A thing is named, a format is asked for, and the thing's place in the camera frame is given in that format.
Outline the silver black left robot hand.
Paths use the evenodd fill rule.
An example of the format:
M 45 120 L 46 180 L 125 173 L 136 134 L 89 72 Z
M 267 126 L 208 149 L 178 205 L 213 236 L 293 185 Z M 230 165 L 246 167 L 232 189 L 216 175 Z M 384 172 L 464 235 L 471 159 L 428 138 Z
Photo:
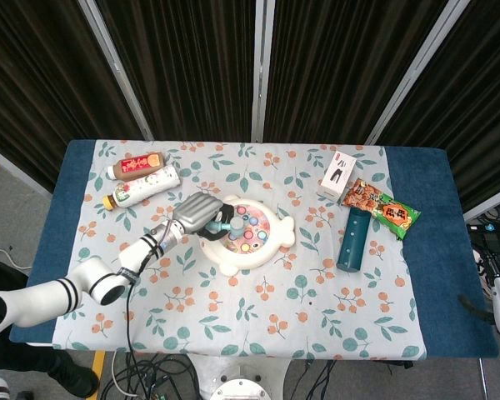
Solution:
M 172 212 L 172 220 L 178 223 L 185 234 L 198 235 L 208 241 L 225 237 L 234 217 L 234 207 L 221 199 L 204 192 L 195 192 L 179 204 Z

